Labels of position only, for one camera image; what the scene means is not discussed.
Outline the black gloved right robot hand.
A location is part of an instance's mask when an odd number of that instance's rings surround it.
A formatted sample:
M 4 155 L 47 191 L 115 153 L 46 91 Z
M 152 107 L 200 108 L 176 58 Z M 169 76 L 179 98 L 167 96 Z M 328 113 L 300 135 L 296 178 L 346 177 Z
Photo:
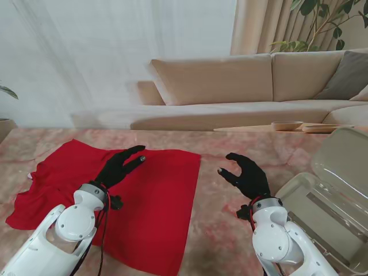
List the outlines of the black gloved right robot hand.
M 271 196 L 266 173 L 253 160 L 233 152 L 226 155 L 226 159 L 235 161 L 241 168 L 239 176 L 224 168 L 217 170 L 228 183 L 238 188 L 250 200 Z

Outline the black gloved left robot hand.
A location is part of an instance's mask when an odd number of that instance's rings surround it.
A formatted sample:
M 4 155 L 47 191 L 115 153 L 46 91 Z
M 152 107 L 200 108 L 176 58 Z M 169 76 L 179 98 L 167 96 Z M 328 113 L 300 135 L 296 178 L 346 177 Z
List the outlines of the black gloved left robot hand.
M 103 185 L 106 189 L 120 183 L 128 174 L 138 168 L 145 161 L 145 156 L 138 156 L 127 163 L 127 160 L 135 154 L 143 151 L 144 145 L 136 145 L 124 151 L 114 154 L 99 172 L 94 183 Z

